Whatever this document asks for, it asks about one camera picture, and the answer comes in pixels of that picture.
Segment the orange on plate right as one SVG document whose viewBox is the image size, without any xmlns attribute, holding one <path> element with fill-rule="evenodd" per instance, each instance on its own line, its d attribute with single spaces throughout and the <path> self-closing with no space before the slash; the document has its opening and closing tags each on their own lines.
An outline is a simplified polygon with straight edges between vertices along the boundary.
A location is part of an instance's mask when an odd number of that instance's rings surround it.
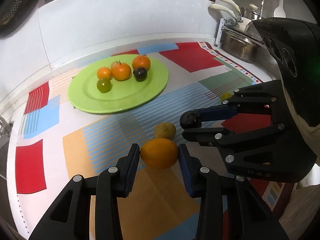
<svg viewBox="0 0 320 240">
<path fill-rule="evenodd" d="M 132 68 L 145 68 L 146 70 L 149 70 L 151 67 L 151 61 L 146 55 L 138 55 L 135 57 L 132 61 Z"/>
</svg>

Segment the pale small fruit behind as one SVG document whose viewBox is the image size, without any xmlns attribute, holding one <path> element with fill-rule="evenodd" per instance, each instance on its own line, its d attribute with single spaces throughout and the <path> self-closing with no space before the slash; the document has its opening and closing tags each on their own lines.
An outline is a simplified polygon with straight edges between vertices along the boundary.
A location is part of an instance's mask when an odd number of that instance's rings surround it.
<svg viewBox="0 0 320 240">
<path fill-rule="evenodd" d="M 114 61 L 114 62 L 111 63 L 110 68 L 113 70 L 115 67 L 117 67 L 119 65 L 120 65 L 120 61 Z"/>
</svg>

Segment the lime green plate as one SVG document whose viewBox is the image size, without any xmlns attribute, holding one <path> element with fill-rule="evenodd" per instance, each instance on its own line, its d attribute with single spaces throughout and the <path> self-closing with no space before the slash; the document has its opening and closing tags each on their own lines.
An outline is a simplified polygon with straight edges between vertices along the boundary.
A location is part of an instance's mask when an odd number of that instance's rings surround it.
<svg viewBox="0 0 320 240">
<path fill-rule="evenodd" d="M 72 79 L 68 88 L 68 100 L 77 109 L 95 114 L 122 112 L 142 105 L 166 87 L 169 80 L 167 67 L 161 61 L 150 58 L 151 68 L 146 80 L 138 82 L 134 76 L 128 80 L 111 80 L 111 90 L 101 93 L 97 89 L 97 71 L 109 67 L 114 61 L 131 65 L 135 54 L 124 54 L 96 61 L 82 68 Z"/>
</svg>

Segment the colourful patterned table mat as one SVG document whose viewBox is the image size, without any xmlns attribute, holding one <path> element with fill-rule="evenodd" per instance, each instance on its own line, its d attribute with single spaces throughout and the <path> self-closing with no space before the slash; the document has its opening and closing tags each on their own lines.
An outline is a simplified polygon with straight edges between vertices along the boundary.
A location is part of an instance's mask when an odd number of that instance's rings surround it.
<svg viewBox="0 0 320 240">
<path fill-rule="evenodd" d="M 8 193 L 17 231 L 28 238 L 50 204 L 76 174 L 98 175 L 133 143 L 153 138 L 157 124 L 178 126 L 190 109 L 218 105 L 226 92 L 272 80 L 260 66 L 241 62 L 204 42 L 139 48 L 168 69 L 168 84 L 151 101 L 115 114 L 74 108 L 67 90 L 81 67 L 72 65 L 29 93 L 8 161 Z M 129 197 L 120 199 L 125 239 L 193 239 L 200 202 L 186 193 L 178 165 L 155 171 L 140 163 Z"/>
</svg>

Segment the large orange with stem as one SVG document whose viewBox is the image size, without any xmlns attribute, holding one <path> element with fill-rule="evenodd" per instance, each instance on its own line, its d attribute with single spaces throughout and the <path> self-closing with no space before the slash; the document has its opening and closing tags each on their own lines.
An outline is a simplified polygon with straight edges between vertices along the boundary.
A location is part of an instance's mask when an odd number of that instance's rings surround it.
<svg viewBox="0 0 320 240">
<path fill-rule="evenodd" d="M 127 63 L 120 62 L 120 65 L 112 70 L 113 77 L 118 81 L 125 81 L 131 77 L 132 70 Z"/>
</svg>

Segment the white hanging spatula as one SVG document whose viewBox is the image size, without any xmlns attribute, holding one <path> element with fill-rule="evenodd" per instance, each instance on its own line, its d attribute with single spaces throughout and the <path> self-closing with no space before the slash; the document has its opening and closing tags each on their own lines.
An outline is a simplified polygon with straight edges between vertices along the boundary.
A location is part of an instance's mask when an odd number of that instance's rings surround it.
<svg viewBox="0 0 320 240">
<path fill-rule="evenodd" d="M 273 16 L 276 18 L 286 18 L 284 10 L 284 0 L 279 0 L 279 5 L 275 8 Z"/>
</svg>

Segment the dark plum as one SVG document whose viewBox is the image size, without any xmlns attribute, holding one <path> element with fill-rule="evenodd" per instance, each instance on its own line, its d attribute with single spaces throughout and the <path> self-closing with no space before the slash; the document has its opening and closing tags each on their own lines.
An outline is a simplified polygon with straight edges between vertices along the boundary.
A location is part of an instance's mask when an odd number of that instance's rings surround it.
<svg viewBox="0 0 320 240">
<path fill-rule="evenodd" d="M 187 111 L 180 117 L 180 126 L 182 129 L 201 128 L 202 122 L 200 115 L 194 111 Z"/>
<path fill-rule="evenodd" d="M 138 82 L 144 81 L 148 77 L 148 71 L 144 67 L 134 69 L 133 75 Z"/>
</svg>

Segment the steel pot on rack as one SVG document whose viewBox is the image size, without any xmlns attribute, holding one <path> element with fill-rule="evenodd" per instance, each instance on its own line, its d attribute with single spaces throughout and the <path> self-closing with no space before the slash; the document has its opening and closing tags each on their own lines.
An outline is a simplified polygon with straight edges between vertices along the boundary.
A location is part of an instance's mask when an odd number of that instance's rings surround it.
<svg viewBox="0 0 320 240">
<path fill-rule="evenodd" d="M 241 61 L 253 63 L 260 46 L 244 35 L 224 29 L 222 32 L 222 49 Z"/>
</svg>

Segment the yellowish brown round fruit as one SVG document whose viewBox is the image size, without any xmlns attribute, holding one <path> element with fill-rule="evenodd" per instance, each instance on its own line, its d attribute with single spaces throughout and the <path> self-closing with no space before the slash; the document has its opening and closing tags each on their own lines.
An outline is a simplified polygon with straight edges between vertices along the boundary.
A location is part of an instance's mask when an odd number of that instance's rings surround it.
<svg viewBox="0 0 320 240">
<path fill-rule="evenodd" d="M 153 135 L 155 138 L 172 140 L 176 135 L 176 127 L 170 122 L 162 122 L 155 126 Z"/>
</svg>

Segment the small yellow green fruit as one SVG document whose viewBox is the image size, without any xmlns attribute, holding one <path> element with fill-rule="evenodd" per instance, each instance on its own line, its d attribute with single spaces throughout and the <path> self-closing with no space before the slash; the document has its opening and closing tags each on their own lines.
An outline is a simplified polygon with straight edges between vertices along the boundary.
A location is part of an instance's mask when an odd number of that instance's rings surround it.
<svg viewBox="0 0 320 240">
<path fill-rule="evenodd" d="M 223 102 L 223 101 L 231 98 L 232 96 L 233 96 L 233 95 L 232 95 L 231 93 L 225 92 L 225 93 L 223 93 L 223 94 L 221 95 L 221 98 L 220 98 L 220 99 L 221 99 L 221 101 Z"/>
</svg>

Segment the dark plum on plate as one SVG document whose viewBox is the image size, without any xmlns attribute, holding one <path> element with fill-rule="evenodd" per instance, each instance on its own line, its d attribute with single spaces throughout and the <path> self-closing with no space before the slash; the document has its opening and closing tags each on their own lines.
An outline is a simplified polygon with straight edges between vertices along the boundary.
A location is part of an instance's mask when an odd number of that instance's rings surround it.
<svg viewBox="0 0 320 240">
<path fill-rule="evenodd" d="M 144 67 L 134 69 L 133 75 L 138 82 L 144 81 L 148 77 L 148 71 Z"/>
</svg>

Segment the small orange on plate left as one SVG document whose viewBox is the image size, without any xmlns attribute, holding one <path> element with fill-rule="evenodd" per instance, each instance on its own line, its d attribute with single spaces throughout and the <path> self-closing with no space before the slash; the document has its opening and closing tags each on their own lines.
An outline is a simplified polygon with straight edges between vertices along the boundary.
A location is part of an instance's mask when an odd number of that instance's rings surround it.
<svg viewBox="0 0 320 240">
<path fill-rule="evenodd" d="M 97 71 L 97 78 L 111 80 L 113 78 L 112 70 L 108 67 L 99 68 Z"/>
</svg>

